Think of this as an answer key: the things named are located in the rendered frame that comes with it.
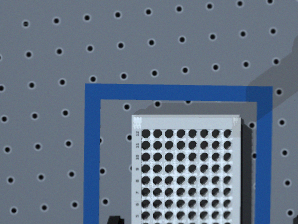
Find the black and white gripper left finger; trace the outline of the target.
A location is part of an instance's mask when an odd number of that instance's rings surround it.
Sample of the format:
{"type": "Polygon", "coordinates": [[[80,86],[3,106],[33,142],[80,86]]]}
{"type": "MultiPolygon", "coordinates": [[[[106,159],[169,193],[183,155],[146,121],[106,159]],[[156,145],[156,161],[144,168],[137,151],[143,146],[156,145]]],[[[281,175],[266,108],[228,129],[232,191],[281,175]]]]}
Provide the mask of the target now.
{"type": "Polygon", "coordinates": [[[124,224],[124,219],[120,216],[109,216],[107,224],[124,224]]]}

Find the white well plate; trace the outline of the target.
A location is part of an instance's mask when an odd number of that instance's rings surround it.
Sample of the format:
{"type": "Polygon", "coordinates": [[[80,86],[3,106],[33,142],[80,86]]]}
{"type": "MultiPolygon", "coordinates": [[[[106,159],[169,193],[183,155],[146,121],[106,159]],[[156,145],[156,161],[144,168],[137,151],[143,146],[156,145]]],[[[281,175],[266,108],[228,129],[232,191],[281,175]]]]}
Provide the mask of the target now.
{"type": "Polygon", "coordinates": [[[239,115],[132,115],[132,224],[240,224],[240,164],[239,115]]]}

